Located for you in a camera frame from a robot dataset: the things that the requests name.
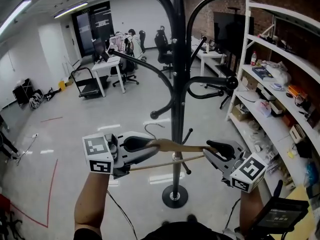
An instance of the floor marking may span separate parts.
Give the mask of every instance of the floor marking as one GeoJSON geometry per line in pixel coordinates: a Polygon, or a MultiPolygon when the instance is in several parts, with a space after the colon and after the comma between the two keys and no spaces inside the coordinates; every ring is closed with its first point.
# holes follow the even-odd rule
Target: floor marking
{"type": "Polygon", "coordinates": [[[48,121],[55,120],[55,119],[60,119],[60,118],[63,118],[63,116],[55,117],[55,118],[51,118],[51,119],[47,119],[47,120],[43,120],[43,121],[40,121],[40,123],[48,122],[48,121]]]}
{"type": "Polygon", "coordinates": [[[54,166],[54,170],[53,170],[53,174],[52,174],[52,179],[51,179],[51,184],[50,184],[50,191],[49,191],[49,197],[48,197],[48,207],[47,207],[47,211],[46,211],[46,225],[35,220],[34,218],[31,218],[30,216],[28,216],[27,214],[25,214],[22,210],[20,210],[18,207],[16,207],[14,204],[11,203],[11,206],[13,208],[15,208],[17,211],[19,211],[20,213],[22,213],[24,216],[26,216],[27,218],[29,218],[30,220],[32,220],[33,222],[37,223],[40,226],[43,226],[45,228],[48,228],[49,226],[49,211],[50,211],[50,200],[51,200],[51,190],[52,190],[52,186],[54,183],[54,178],[55,178],[55,174],[56,174],[56,168],[57,168],[57,164],[58,164],[58,159],[55,162],[55,166],[54,166]]]}

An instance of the bottle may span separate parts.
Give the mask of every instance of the bottle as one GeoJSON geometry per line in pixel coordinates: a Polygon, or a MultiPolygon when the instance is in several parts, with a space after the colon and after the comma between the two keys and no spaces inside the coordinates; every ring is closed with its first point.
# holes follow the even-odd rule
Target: bottle
{"type": "Polygon", "coordinates": [[[257,62],[257,53],[256,51],[253,52],[252,56],[251,56],[251,62],[250,65],[251,66],[255,66],[257,62]]]}

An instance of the red tape line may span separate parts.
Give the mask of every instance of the red tape line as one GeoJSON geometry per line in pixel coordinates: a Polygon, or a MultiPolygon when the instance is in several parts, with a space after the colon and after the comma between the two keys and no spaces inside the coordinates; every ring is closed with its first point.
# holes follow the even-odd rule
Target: red tape line
{"type": "Polygon", "coordinates": [[[32,220],[33,222],[37,223],[40,226],[43,226],[45,228],[48,228],[49,226],[49,211],[50,211],[50,199],[51,199],[51,190],[52,190],[52,185],[54,183],[54,178],[55,178],[55,174],[56,174],[56,168],[57,168],[57,164],[58,164],[58,159],[55,162],[55,166],[54,166],[54,170],[53,170],[53,174],[52,174],[52,179],[51,179],[51,184],[50,184],[50,191],[49,191],[49,197],[48,197],[48,207],[47,207],[47,211],[46,211],[46,225],[35,220],[34,218],[31,218],[30,216],[28,216],[27,214],[25,214],[22,210],[20,210],[18,207],[16,207],[14,204],[11,203],[11,206],[13,208],[15,208],[17,211],[19,211],[20,213],[22,213],[24,216],[26,216],[27,218],[29,218],[30,220],[32,220]]]}

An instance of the black coat rack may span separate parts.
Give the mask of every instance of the black coat rack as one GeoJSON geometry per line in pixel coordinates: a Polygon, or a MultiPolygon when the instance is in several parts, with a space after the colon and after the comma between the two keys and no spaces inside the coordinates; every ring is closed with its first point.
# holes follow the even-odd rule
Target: black coat rack
{"type": "MultiPolygon", "coordinates": [[[[221,96],[223,95],[223,90],[225,90],[225,88],[228,88],[230,90],[234,90],[235,88],[237,88],[238,80],[235,76],[230,76],[228,78],[196,76],[190,78],[191,64],[195,59],[199,49],[207,40],[206,37],[203,37],[198,47],[194,50],[193,54],[191,54],[192,27],[199,11],[205,5],[214,0],[203,0],[201,3],[199,3],[193,10],[187,23],[187,27],[184,0],[173,0],[173,2],[171,2],[170,0],[157,1],[163,6],[168,16],[171,27],[173,85],[170,83],[168,78],[156,67],[118,51],[109,50],[109,53],[146,67],[147,69],[155,72],[161,78],[161,80],[170,91],[171,99],[163,108],[157,111],[152,111],[150,117],[152,119],[157,119],[161,114],[167,112],[168,110],[171,110],[171,139],[176,143],[184,144],[192,132],[192,129],[189,129],[189,132],[183,140],[186,105],[185,100],[187,92],[196,99],[208,99],[216,96],[221,96]],[[217,87],[220,87],[220,91],[205,95],[197,95],[190,90],[190,85],[192,83],[217,85],[217,87]]],[[[178,161],[181,159],[183,159],[181,152],[176,152],[173,154],[173,160],[178,161]]],[[[186,169],[187,174],[190,174],[191,171],[188,169],[187,165],[185,163],[183,163],[182,165],[186,169]]],[[[179,185],[180,171],[181,163],[175,163],[173,165],[173,184],[165,188],[162,193],[163,202],[170,208],[180,208],[185,205],[188,200],[187,190],[183,186],[179,185]]]]}

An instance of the wooden hanger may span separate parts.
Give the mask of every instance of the wooden hanger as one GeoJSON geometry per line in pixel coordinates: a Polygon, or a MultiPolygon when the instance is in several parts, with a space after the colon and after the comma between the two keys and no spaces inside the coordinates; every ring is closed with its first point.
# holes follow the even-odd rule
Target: wooden hanger
{"type": "Polygon", "coordinates": [[[211,146],[185,146],[178,144],[170,139],[159,138],[147,143],[147,147],[158,147],[160,151],[173,152],[202,152],[204,149],[217,153],[218,151],[211,146]]]}

